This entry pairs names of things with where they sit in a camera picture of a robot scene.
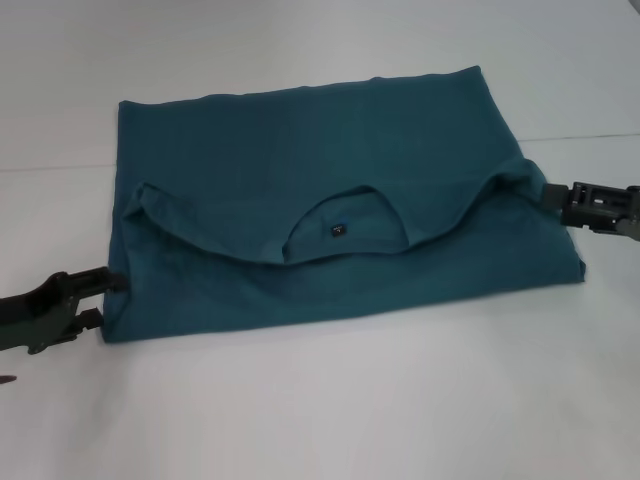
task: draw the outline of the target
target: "white background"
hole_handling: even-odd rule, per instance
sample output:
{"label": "white background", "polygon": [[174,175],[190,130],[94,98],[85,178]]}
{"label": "white background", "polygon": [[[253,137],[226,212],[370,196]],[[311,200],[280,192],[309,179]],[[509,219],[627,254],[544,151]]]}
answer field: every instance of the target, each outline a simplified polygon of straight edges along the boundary
{"label": "white background", "polygon": [[[550,181],[626,187],[639,47],[626,0],[4,0],[0,296],[106,262],[120,100],[479,64]],[[0,477],[637,479],[640,245],[574,233],[584,285],[1,352]]]}

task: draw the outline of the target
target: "folded t-shirt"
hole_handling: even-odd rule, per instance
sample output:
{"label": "folded t-shirt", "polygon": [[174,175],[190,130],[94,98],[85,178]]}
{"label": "folded t-shirt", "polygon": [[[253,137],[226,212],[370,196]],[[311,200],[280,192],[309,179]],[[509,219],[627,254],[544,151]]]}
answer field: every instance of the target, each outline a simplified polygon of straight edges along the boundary
{"label": "folded t-shirt", "polygon": [[478,67],[120,104],[108,342],[580,282]]}

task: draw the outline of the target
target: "black clamp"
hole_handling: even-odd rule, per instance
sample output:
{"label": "black clamp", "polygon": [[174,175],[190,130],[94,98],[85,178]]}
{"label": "black clamp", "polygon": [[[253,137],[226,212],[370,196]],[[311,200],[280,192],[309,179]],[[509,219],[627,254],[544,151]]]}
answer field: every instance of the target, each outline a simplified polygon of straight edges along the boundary
{"label": "black clamp", "polygon": [[561,210],[561,222],[568,227],[585,225],[596,233],[625,235],[640,241],[640,187],[603,187],[587,183],[547,184],[542,206]]}
{"label": "black clamp", "polygon": [[55,273],[29,293],[0,299],[0,350],[24,345],[33,355],[75,340],[84,329],[104,323],[97,308],[76,316],[80,300],[127,289],[123,275],[102,267],[73,275]]}

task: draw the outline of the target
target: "white table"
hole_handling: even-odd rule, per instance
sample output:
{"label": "white table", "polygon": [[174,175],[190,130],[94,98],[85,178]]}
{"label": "white table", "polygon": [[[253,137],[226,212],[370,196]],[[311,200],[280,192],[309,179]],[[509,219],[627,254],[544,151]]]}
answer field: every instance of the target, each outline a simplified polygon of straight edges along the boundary
{"label": "white table", "polygon": [[[549,180],[626,187],[638,45],[626,0],[5,1],[0,296],[106,262],[119,100],[480,64]],[[574,233],[584,285],[1,352],[0,477],[638,478],[640,245]]]}

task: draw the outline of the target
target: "teal t-shirt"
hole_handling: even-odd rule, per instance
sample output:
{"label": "teal t-shirt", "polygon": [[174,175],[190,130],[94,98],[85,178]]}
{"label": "teal t-shirt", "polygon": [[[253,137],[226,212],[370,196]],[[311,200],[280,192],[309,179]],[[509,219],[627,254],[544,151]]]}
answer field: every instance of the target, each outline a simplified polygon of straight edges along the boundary
{"label": "teal t-shirt", "polygon": [[580,282],[478,67],[122,102],[108,342]]}

